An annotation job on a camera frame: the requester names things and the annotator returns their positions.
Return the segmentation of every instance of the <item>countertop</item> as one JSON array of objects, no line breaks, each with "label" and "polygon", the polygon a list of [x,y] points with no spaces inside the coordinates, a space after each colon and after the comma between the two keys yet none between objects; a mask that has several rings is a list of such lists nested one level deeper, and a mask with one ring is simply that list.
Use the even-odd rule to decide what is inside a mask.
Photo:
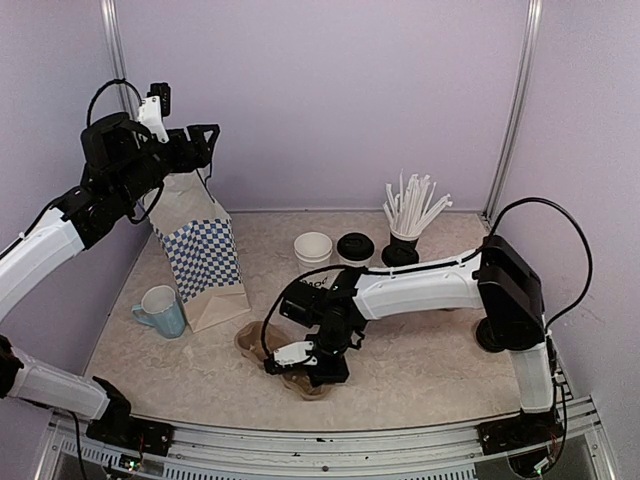
[{"label": "countertop", "polygon": [[[294,431],[374,430],[464,421],[517,411],[517,383],[506,353],[488,354],[474,342],[482,310],[398,315],[366,328],[360,351],[346,354],[351,376],[326,398],[304,401],[280,379],[242,357],[235,334],[262,321],[280,290],[297,275],[293,240],[310,230],[335,242],[359,231],[376,245],[389,229],[378,212],[252,213],[232,215],[240,264],[252,311],[175,340],[131,317],[149,288],[174,285],[169,263],[151,236],[116,301],[88,374],[112,382],[133,412],[212,426]],[[476,215],[440,215],[418,243],[421,260],[475,248],[485,235]],[[272,319],[292,340],[307,333],[279,315]]]}]

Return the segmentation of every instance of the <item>purple-tinted wall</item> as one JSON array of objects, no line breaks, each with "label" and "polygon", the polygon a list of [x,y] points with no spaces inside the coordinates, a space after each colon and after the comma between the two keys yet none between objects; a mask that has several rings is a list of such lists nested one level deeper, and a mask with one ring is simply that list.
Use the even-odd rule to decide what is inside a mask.
[{"label": "purple-tinted wall", "polygon": [[[640,470],[640,3],[546,0],[501,203],[542,195],[582,224],[591,291],[553,329],[579,394],[592,394],[622,478]],[[579,293],[580,240],[559,215],[521,207],[502,232],[543,279],[548,314]]]},{"label": "purple-tinted wall", "polygon": [[381,208],[430,173],[480,211],[500,154],[526,1],[119,2],[127,70],[173,88],[169,125],[220,123],[231,210]]},{"label": "purple-tinted wall", "polygon": [[[99,2],[0,2],[0,64],[0,245],[8,245],[80,179],[87,104],[111,77]],[[110,93],[95,113],[115,108]],[[121,222],[31,292],[0,334],[41,360],[82,373],[147,234]],[[48,418],[44,410],[0,400],[2,478],[29,478]]]}]

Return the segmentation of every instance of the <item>black cup lid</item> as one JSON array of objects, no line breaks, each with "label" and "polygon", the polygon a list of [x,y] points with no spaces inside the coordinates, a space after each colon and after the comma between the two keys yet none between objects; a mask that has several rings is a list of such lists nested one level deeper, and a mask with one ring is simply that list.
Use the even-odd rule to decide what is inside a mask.
[{"label": "black cup lid", "polygon": [[420,261],[420,255],[411,245],[387,245],[382,250],[382,262],[387,267],[404,267]]},{"label": "black cup lid", "polygon": [[347,233],[338,240],[338,254],[342,258],[359,262],[373,256],[375,246],[364,233]]}]

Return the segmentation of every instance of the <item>paper bag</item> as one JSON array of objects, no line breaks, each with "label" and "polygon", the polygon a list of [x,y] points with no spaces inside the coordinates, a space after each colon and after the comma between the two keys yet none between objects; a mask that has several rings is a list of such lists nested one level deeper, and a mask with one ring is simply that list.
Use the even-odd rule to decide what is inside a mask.
[{"label": "paper bag", "polygon": [[[157,191],[145,196],[148,209]],[[194,173],[169,175],[149,214],[194,332],[251,310],[231,217]]]}]

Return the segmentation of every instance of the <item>mug handle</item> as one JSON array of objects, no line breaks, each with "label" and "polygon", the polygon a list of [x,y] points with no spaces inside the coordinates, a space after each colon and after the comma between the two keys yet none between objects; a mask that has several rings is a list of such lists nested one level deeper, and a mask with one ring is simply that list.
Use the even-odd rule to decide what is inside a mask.
[{"label": "mug handle", "polygon": [[155,327],[151,320],[149,319],[149,315],[142,309],[140,305],[134,305],[131,307],[131,313],[133,313],[133,317],[143,325],[147,325],[149,327]]}]

